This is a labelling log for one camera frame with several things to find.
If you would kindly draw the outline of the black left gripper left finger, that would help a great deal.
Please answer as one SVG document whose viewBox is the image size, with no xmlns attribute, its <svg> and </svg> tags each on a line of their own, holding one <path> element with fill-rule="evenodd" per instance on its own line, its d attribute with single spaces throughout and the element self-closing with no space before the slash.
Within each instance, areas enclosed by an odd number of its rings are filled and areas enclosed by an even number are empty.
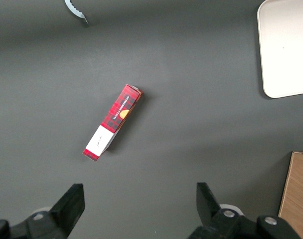
<svg viewBox="0 0 303 239">
<path fill-rule="evenodd" d="M 85 209 L 83 184 L 73 184 L 49 210 L 11 226 L 0 219 L 0 239 L 67 239 Z"/>
</svg>

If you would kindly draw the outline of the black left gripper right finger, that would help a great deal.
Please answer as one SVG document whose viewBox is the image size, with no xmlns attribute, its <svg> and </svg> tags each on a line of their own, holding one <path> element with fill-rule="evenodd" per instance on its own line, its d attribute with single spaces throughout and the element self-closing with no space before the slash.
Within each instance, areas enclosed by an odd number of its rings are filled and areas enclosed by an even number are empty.
<svg viewBox="0 0 303 239">
<path fill-rule="evenodd" d="M 262 215 L 256 221 L 234 209 L 219 205 L 208 184 L 197 183 L 196 207 L 202 226 L 196 229 L 198 239 L 299 239 L 284 219 Z"/>
</svg>

